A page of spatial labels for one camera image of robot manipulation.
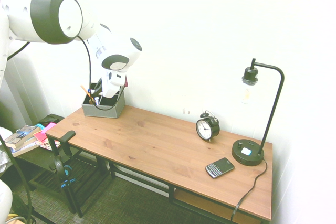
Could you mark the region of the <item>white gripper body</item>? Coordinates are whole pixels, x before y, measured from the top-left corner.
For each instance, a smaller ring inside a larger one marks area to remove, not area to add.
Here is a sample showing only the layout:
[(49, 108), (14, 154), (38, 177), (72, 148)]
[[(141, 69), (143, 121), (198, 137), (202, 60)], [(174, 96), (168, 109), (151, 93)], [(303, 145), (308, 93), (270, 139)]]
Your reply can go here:
[(103, 70), (101, 81), (103, 96), (112, 98), (125, 85), (126, 73), (115, 70)]

